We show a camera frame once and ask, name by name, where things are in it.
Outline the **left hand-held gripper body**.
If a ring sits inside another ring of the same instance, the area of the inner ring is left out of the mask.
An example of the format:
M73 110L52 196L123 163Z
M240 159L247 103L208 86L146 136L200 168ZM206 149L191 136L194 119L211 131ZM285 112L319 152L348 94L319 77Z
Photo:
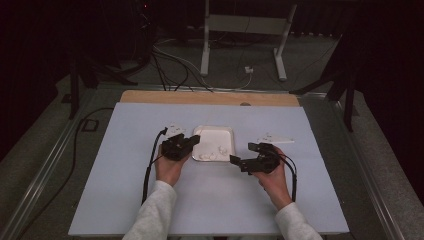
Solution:
M161 154L173 161L180 161L187 156L191 152L191 139L184 133L185 129L178 124L169 124L165 134L167 139L161 144Z

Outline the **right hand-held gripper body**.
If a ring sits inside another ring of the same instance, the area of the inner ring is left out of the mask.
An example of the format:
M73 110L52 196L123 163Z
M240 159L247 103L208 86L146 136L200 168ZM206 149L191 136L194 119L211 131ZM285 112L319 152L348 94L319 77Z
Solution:
M295 164L293 160L284 154L279 154L274 146L274 144L277 143L293 142L294 140L291 138L276 136L269 133L266 133L262 137L259 137L256 142L249 142L257 144L263 143L266 146L266 149L263 152L256 152L258 156L254 159L250 159L247 161L247 172L249 174L253 172L271 173L279 165L280 161L283 161L289 168L290 172L294 174Z

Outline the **white rectangular tray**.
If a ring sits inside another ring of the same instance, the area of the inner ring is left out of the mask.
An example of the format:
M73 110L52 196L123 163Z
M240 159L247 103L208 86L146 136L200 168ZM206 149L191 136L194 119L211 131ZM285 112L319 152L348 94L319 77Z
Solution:
M235 154L233 130L230 127L201 125L194 129L200 135L200 142L193 148L192 157L200 162L229 162ZM215 153L216 160L209 160L209 154ZM200 159L199 154L207 154L207 159Z

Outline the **person's left hand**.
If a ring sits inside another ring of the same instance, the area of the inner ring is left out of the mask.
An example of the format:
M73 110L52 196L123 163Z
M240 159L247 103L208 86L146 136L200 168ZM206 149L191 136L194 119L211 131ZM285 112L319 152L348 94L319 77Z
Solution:
M183 165L190 158L190 154L187 154L179 161L174 161L163 156L161 150L162 147L159 147L157 158L154 162L156 179L174 186L178 182Z

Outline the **person's right hand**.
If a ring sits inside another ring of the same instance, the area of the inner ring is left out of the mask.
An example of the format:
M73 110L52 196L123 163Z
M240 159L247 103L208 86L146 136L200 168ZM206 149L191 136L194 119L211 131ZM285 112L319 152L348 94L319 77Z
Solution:
M287 187L285 163L283 161L280 161L280 165L269 174L254 172L253 175L258 179L259 184L268 194L277 210L281 210L292 203Z

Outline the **wooden table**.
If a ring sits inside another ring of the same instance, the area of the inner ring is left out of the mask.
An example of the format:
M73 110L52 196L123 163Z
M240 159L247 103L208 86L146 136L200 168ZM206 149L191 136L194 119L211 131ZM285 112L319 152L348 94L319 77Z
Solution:
M283 106L299 107L299 101L291 94L270 93L212 93L126 90L122 103L158 103L158 104L206 104L236 106Z

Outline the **pale blue table cover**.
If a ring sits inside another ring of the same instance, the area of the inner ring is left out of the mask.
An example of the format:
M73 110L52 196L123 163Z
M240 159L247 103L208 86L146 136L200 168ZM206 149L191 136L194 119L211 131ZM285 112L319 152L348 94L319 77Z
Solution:
M74 219L72 236L120 236L133 225L157 134L171 123L191 135L200 125L233 130L235 152L253 157L249 142L266 133L293 159L296 204L321 234L349 230L305 111L301 107L119 103L115 106ZM276 235L275 208L255 177L230 163L188 160L175 186L177 201L170 234Z

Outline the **square floor socket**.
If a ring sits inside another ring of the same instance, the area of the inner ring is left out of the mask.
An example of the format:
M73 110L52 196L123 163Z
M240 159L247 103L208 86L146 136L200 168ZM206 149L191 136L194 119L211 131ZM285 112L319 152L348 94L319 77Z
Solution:
M98 120L86 119L83 121L82 132L96 132L98 127Z

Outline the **black tripod stand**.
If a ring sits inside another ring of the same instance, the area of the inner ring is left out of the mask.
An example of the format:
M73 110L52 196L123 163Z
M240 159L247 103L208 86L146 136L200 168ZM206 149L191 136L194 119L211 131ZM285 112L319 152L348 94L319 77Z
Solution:
M70 93L66 100L71 104L69 119L75 118L76 113L80 108L79 81L82 81L87 88L96 88L99 84L95 70L103 73L113 80L128 86L136 86L135 82L129 81L116 72L113 72L105 65L89 57L87 54L71 50L68 52L69 70L70 70Z
M332 85L326 94L326 99L328 101L339 101L342 95L345 95L343 122L348 131L352 132L355 74L351 66L353 51L348 49L348 43L349 35L343 34L338 40L337 46L324 67L321 76L304 87L290 90L289 93L304 95L313 89L331 82Z

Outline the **grey metal stand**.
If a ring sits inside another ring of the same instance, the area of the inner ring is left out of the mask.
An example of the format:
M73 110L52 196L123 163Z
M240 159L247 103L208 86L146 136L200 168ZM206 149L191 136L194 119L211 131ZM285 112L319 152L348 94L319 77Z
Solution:
M235 14L219 15L210 13L210 0L205 0L204 37L200 75L206 77L209 72L209 35L211 31L220 31L226 33L252 33L279 35L281 37L280 44L273 49L273 57L278 79L280 81L286 81L287 73L282 54L289 36L296 10L297 5L291 4L288 14L283 18L239 16Z

